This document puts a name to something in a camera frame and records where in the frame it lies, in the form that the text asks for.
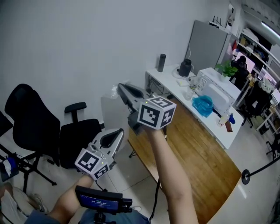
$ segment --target blue plastic bag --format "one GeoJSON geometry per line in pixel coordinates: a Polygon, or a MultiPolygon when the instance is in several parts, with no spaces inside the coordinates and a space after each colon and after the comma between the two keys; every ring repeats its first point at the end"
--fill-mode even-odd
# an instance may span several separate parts
{"type": "Polygon", "coordinates": [[[193,98],[192,106],[204,117],[208,117],[213,111],[213,102],[209,96],[193,98]]]}

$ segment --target white desk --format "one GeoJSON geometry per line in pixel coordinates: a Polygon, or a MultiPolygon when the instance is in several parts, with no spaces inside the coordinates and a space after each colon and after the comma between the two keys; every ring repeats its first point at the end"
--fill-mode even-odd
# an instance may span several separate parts
{"type": "Polygon", "coordinates": [[[148,70],[146,73],[161,83],[166,89],[168,89],[174,97],[176,97],[209,131],[209,133],[214,136],[217,142],[225,149],[228,149],[233,140],[235,139],[237,132],[239,131],[241,124],[243,122],[242,116],[231,107],[229,112],[233,113],[235,119],[235,124],[231,124],[232,132],[227,132],[225,125],[219,127],[217,122],[219,117],[214,112],[205,118],[201,116],[198,111],[192,106],[192,100],[188,101],[183,97],[182,92],[186,90],[186,87],[180,87],[176,82],[178,79],[172,76],[172,71],[179,65],[165,66],[163,72],[158,72],[156,69],[148,70]]]}

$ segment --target human arm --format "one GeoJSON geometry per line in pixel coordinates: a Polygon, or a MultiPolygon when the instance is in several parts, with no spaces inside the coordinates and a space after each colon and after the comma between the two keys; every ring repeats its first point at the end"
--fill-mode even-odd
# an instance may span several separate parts
{"type": "Polygon", "coordinates": [[[197,224],[189,178],[160,130],[146,129],[167,198],[171,224],[197,224]]]}
{"type": "Polygon", "coordinates": [[[53,210],[48,214],[48,216],[58,220],[60,224],[69,223],[70,219],[80,207],[80,203],[75,193],[76,186],[79,185],[90,188],[92,184],[93,179],[90,176],[82,176],[72,187],[59,197],[53,210]]]}

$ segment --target ceiling light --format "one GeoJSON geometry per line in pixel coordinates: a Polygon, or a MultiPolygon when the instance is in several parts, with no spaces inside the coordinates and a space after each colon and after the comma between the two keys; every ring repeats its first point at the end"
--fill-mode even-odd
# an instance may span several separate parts
{"type": "Polygon", "coordinates": [[[265,24],[264,22],[262,22],[262,25],[264,27],[266,27],[267,29],[269,29],[274,35],[276,35],[279,39],[280,39],[280,36],[278,33],[276,33],[269,25],[265,24]]]}

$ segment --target chair armrest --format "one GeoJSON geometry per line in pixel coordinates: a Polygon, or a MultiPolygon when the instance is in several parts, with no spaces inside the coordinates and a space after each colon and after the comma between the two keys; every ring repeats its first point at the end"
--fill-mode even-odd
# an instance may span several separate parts
{"type": "Polygon", "coordinates": [[[74,103],[74,104],[71,104],[69,106],[67,106],[64,110],[64,113],[70,113],[70,112],[74,112],[74,111],[77,111],[77,110],[81,110],[81,109],[85,109],[87,108],[87,105],[85,102],[81,102],[81,103],[74,103]]]}

